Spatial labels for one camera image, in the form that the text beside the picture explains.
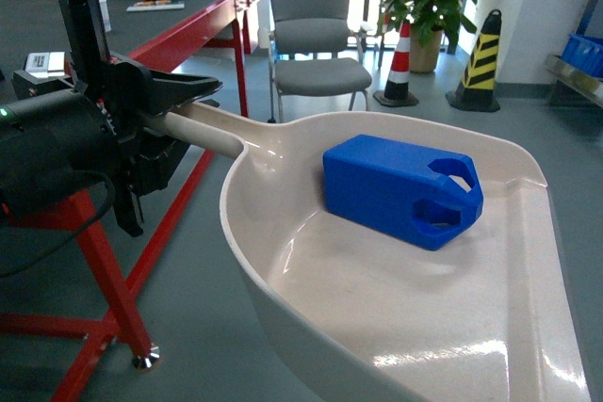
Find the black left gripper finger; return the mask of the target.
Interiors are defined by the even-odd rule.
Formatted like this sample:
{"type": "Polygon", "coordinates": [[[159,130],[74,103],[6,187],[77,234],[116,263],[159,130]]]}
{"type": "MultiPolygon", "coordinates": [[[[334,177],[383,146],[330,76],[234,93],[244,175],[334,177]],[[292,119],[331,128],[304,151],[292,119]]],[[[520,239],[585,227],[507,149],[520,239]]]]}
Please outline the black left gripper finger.
{"type": "Polygon", "coordinates": [[[216,93],[222,88],[222,82],[213,76],[150,70],[145,88],[140,110],[148,115],[161,115],[216,93]]]}
{"type": "Polygon", "coordinates": [[[139,152],[133,158],[133,193],[145,196],[165,189],[188,148],[182,140],[144,131],[139,152]]]}

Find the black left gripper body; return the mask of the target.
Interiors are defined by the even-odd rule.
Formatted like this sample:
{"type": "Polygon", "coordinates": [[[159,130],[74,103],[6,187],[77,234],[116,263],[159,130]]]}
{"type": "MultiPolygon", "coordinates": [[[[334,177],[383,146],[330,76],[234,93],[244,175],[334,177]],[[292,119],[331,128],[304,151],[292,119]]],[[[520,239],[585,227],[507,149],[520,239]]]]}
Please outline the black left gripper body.
{"type": "Polygon", "coordinates": [[[116,188],[113,204],[117,224],[132,237],[143,234],[144,216],[139,198],[139,164],[144,134],[140,121],[125,111],[126,83],[112,64],[99,0],[58,0],[71,47],[76,87],[106,112],[119,145],[120,163],[111,181],[116,188]]]}

